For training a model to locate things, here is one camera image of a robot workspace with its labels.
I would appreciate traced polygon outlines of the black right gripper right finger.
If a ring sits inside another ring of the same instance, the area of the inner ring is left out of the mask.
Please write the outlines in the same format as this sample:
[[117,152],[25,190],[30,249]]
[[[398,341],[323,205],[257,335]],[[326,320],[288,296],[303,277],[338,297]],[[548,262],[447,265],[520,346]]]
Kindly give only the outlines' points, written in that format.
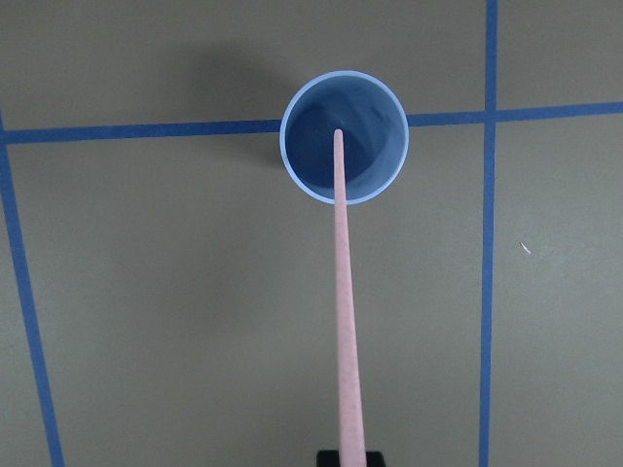
[[366,452],[367,467],[385,467],[385,458],[380,451],[368,450]]

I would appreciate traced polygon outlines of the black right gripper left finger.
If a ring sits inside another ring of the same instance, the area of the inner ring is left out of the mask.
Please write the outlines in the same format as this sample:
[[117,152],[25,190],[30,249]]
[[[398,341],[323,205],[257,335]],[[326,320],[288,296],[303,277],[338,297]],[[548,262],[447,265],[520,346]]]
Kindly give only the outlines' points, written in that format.
[[335,449],[319,450],[316,454],[316,467],[340,467],[340,454]]

